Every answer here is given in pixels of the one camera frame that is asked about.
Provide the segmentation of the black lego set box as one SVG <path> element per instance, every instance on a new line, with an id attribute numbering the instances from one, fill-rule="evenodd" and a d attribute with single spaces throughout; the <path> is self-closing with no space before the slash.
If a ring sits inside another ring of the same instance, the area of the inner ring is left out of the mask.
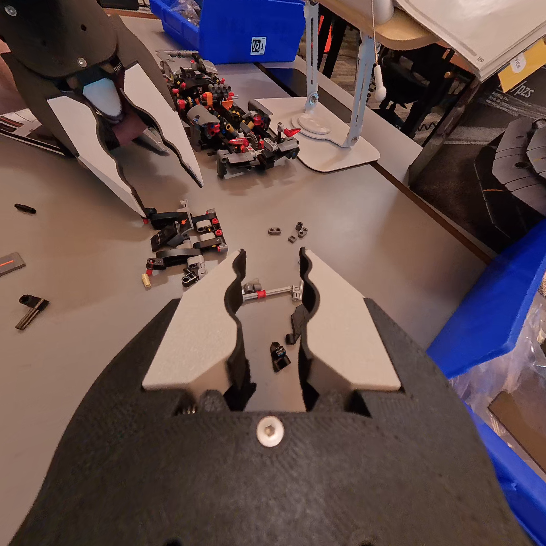
<path id="1" fill-rule="evenodd" d="M 545 220 L 545 39 L 468 84 L 409 168 L 421 199 L 500 252 Z"/>

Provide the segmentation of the grey lego axle assembly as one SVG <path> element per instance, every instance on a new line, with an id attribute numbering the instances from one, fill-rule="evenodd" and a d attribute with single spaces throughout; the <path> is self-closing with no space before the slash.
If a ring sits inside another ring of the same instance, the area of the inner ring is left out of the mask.
<path id="1" fill-rule="evenodd" d="M 278 295 L 289 294 L 292 301 L 302 301 L 303 298 L 304 281 L 301 280 L 298 284 L 274 288 L 264 289 L 258 279 L 254 279 L 252 282 L 242 284 L 242 296 L 243 301 L 250 301 L 255 299 L 266 299 L 267 297 L 273 297 Z"/>

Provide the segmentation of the lego instruction booklet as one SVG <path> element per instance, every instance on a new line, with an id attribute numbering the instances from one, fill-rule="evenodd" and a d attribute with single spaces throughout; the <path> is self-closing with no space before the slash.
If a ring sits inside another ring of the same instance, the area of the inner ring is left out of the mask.
<path id="1" fill-rule="evenodd" d="M 473 66 L 508 91 L 545 66 L 545 1 L 397 1 Z"/>

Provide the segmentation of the white book stand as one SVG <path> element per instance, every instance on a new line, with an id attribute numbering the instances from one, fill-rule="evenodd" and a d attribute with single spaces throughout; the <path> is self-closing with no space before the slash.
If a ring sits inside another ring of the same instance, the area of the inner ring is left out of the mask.
<path id="1" fill-rule="evenodd" d="M 377 161 L 379 151 L 362 136 L 364 114 L 371 77 L 375 81 L 375 98 L 386 98 L 378 60 L 376 27 L 387 23 L 394 15 L 394 1 L 363 1 L 358 10 L 369 14 L 372 30 L 359 24 L 361 45 L 351 121 L 346 124 L 319 102 L 318 62 L 318 1 L 305 2 L 306 30 L 306 97 L 257 99 L 259 108 L 269 113 L 270 129 L 284 137 L 288 130 L 298 129 L 298 158 L 314 171 L 330 173 Z"/>

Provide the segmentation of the lego sticker sheet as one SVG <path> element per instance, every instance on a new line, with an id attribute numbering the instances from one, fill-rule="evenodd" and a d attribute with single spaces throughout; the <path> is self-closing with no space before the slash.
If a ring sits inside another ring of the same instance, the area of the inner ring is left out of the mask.
<path id="1" fill-rule="evenodd" d="M 74 158 L 74 155 L 29 109 L 1 114 L 1 134 L 32 147 Z"/>

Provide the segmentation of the person's left forearm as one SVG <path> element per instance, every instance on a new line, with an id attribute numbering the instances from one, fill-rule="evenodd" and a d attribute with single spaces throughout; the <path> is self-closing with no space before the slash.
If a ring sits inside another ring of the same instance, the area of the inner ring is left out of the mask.
<path id="1" fill-rule="evenodd" d="M 1 115 L 25 108 L 26 104 L 15 85 L 13 75 L 1 58 Z"/>

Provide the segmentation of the large lego car chassis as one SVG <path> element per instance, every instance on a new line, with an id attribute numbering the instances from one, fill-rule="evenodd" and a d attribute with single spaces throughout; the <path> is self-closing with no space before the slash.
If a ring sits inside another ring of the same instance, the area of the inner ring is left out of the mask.
<path id="1" fill-rule="evenodd" d="M 273 133 L 267 108 L 255 100 L 248 110 L 237 106 L 231 86 L 211 61 L 191 50 L 157 50 L 156 55 L 191 146 L 215 156 L 220 179 L 298 157 L 301 129 L 279 122 Z"/>

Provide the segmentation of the brown cardboard piece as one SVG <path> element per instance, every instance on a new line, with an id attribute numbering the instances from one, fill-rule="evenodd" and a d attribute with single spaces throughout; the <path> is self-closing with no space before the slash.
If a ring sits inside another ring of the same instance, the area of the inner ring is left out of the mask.
<path id="1" fill-rule="evenodd" d="M 544 468 L 545 392 L 540 386 L 529 380 L 512 392 L 502 391 L 488 409 L 526 454 Z"/>

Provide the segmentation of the person's left hand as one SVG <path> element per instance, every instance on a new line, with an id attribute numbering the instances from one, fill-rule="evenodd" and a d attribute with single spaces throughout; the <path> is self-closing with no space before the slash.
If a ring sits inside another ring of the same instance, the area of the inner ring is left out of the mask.
<path id="1" fill-rule="evenodd" d="M 119 146 L 126 146 L 138 138 L 148 126 L 139 117 L 125 117 L 111 128 Z"/>

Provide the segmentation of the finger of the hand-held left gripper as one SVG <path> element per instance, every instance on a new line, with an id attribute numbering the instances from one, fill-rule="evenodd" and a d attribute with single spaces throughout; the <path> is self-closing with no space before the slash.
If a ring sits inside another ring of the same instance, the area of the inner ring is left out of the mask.
<path id="1" fill-rule="evenodd" d="M 133 211 L 140 216 L 146 216 L 138 194 L 126 181 L 117 161 L 99 138 L 99 121 L 92 109 L 67 96 L 48 99 L 47 104 L 75 147 L 80 163 Z"/>
<path id="2" fill-rule="evenodd" d="M 165 145 L 177 155 L 195 183 L 203 188 L 199 163 L 170 96 L 163 96 L 139 63 L 125 70 L 123 93 L 133 107 L 152 118 Z"/>

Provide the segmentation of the black grey lego subassembly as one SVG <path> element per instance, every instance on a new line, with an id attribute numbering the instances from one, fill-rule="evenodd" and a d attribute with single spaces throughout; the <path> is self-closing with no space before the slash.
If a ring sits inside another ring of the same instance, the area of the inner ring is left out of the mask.
<path id="1" fill-rule="evenodd" d="M 193 214 L 187 200 L 181 200 L 176 211 L 157 212 L 146 208 L 145 222 L 156 230 L 151 238 L 153 256 L 146 263 L 146 274 L 186 265 L 190 270 L 204 268 L 204 254 L 228 252 L 228 244 L 215 208 Z"/>

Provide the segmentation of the clear plastic bags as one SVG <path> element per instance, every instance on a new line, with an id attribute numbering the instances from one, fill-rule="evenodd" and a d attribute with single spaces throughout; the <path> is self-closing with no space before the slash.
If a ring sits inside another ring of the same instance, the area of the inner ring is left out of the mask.
<path id="1" fill-rule="evenodd" d="M 198 27 L 200 24 L 202 1 L 174 1 L 171 10 Z"/>
<path id="2" fill-rule="evenodd" d="M 502 392 L 522 412 L 524 423 L 545 435 L 545 277 L 531 303 L 514 349 L 450 380 L 455 392 L 497 435 L 507 429 L 489 409 Z"/>

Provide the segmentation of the black lego wing panel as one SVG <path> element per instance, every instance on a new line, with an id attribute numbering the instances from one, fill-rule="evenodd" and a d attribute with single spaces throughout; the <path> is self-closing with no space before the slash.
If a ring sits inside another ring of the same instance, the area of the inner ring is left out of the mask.
<path id="1" fill-rule="evenodd" d="M 303 330 L 309 320 L 309 312 L 304 304 L 298 305 L 290 316 L 291 333 L 285 335 L 287 345 L 295 345 L 301 337 Z"/>

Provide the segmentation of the grey tile orange stripe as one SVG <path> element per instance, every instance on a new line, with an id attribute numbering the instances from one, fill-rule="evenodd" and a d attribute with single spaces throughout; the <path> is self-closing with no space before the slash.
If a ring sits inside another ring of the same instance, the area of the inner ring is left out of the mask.
<path id="1" fill-rule="evenodd" d="M 1 277 L 26 266 L 26 263 L 18 252 L 13 252 L 8 255 L 1 256 L 0 262 Z"/>

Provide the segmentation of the black lego piece blue pin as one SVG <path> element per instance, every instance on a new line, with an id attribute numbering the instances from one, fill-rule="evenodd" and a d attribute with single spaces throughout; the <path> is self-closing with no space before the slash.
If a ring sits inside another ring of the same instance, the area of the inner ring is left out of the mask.
<path id="1" fill-rule="evenodd" d="M 287 355 L 286 349 L 279 342 L 272 342 L 270 345 L 270 355 L 272 368 L 275 373 L 279 373 L 291 364 L 291 360 Z"/>

